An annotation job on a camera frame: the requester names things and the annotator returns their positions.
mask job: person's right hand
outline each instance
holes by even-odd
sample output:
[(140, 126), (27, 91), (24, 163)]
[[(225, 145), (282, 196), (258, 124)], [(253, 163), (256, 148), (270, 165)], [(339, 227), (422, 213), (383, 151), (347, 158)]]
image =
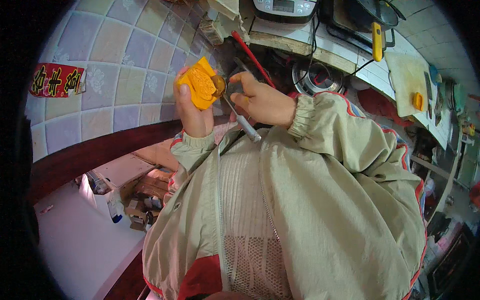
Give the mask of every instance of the person's right hand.
[[(230, 100), (234, 102), (237, 112), (248, 119), (289, 128), (293, 123), (297, 103), (289, 96), (282, 94), (267, 84), (255, 80), (249, 72), (241, 72), (230, 78), (231, 83), (240, 81), (243, 93), (233, 93)], [(235, 114), (230, 115), (231, 121), (236, 121)]]

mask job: ceramic tile wall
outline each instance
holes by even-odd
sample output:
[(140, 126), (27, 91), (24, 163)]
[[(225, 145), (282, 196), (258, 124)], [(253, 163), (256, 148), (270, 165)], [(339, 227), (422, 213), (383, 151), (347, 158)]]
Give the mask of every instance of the ceramic tile wall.
[(432, 0), (392, 0), (406, 16), (397, 30), (442, 76), (455, 78), (471, 94), (480, 95), (480, 85), (452, 23)]
[(202, 56), (213, 65), (218, 58), (195, 31), (206, 8), (205, 0), (78, 1), (39, 62), (86, 68), (86, 91), (69, 98), (26, 96), (34, 162), (101, 135), (177, 119), (172, 84), (178, 70)]

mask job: kitchen counter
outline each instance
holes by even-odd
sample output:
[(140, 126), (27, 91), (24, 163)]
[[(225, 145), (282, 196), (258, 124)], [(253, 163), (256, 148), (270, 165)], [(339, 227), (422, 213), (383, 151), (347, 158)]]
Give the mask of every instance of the kitchen counter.
[[(278, 24), (255, 18), (250, 32), (250, 43), (266, 47), (277, 48), (301, 55), (309, 55), (311, 51), (311, 22), (308, 24)], [(315, 33), (317, 50), (313, 57), (327, 63), (345, 73), (353, 73), (357, 68), (372, 59), (372, 56), (341, 39), (329, 35), (326, 26), (320, 23)], [(428, 68), (427, 61), (422, 55), (398, 32), (395, 34), (395, 46), (387, 48), (386, 52), (396, 52), (411, 55), (419, 59)], [(355, 77), (371, 85), (381, 92), (391, 102), (396, 103), (396, 95), (389, 81), (389, 67), (385, 59), (372, 62), (355, 74)], [(432, 107), (437, 99), (437, 87), (432, 86)], [(435, 117), (431, 120), (428, 112), (413, 114), (417, 123), (428, 130), (446, 149), (450, 128), (451, 112), (443, 112), (442, 120), (435, 126)]]

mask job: person's left hand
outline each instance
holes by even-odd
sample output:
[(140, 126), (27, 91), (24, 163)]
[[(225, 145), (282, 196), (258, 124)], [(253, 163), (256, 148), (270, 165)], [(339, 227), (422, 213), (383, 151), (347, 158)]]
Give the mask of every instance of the person's left hand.
[(173, 96), (175, 97), (177, 112), (185, 132), (191, 137), (206, 137), (213, 130), (213, 107), (199, 110), (192, 102), (192, 95), (187, 84), (177, 88), (177, 80), (189, 67), (183, 67), (173, 81)]

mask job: yellow object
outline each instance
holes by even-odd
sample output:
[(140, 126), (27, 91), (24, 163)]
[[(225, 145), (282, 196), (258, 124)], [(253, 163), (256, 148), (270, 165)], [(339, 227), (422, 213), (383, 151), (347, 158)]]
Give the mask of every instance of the yellow object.
[(376, 22), (372, 23), (372, 56), (373, 60), (382, 60), (382, 29)]
[(198, 109), (207, 109), (217, 100), (217, 97), (212, 96), (216, 91), (211, 79), (214, 75), (215, 72), (204, 56), (178, 79), (177, 87), (180, 88), (180, 85), (187, 84), (190, 87), (193, 104)]
[(415, 107), (418, 110), (423, 110), (423, 96), (420, 93), (415, 93), (413, 95), (413, 101), (412, 101), (413, 107)]

